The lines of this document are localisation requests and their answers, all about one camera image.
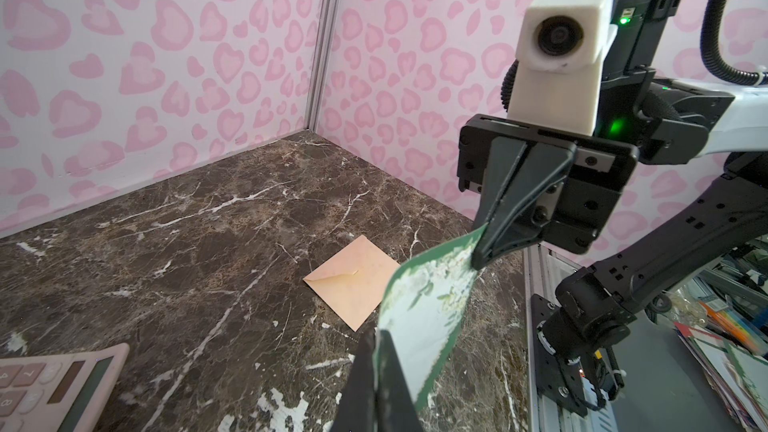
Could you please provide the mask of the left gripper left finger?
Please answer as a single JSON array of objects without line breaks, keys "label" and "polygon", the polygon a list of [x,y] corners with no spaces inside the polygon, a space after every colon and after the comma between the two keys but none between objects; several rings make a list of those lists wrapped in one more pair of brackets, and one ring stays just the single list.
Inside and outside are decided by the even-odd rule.
[{"label": "left gripper left finger", "polygon": [[359,341],[346,385],[338,404],[331,432],[376,430],[373,352],[375,332],[365,332]]}]

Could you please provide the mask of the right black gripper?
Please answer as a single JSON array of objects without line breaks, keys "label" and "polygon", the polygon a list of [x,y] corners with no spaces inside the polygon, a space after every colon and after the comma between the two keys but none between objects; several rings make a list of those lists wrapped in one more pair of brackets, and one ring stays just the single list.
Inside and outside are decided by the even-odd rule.
[{"label": "right black gripper", "polygon": [[476,270],[539,242],[587,252],[638,163],[631,144],[481,114],[461,128],[458,148],[458,187],[481,200]]}]

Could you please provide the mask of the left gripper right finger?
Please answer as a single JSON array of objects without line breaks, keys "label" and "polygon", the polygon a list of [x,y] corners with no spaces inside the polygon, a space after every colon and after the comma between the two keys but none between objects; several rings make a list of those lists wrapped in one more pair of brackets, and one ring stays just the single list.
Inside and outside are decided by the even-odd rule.
[{"label": "left gripper right finger", "polygon": [[376,430],[422,432],[403,370],[388,331],[379,331],[376,349]]}]

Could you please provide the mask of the peach paper envelope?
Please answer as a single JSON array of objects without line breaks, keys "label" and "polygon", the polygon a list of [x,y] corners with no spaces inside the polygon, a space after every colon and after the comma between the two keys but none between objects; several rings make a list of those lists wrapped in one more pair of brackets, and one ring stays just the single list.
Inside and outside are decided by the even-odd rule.
[{"label": "peach paper envelope", "polygon": [[357,331],[382,301],[400,264],[364,235],[304,278],[304,282]]}]

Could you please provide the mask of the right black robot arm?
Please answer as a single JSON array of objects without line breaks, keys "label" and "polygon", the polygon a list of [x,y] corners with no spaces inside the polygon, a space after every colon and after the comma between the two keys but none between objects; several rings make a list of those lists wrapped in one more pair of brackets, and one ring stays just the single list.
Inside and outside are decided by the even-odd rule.
[{"label": "right black robot arm", "polygon": [[578,415],[578,364],[596,380],[593,353],[654,298],[767,229],[767,75],[723,58],[728,0],[708,0],[710,80],[659,77],[680,1],[533,0],[506,117],[475,115],[459,135],[459,187],[481,196],[474,266],[540,242],[608,251],[533,300],[537,392]]}]

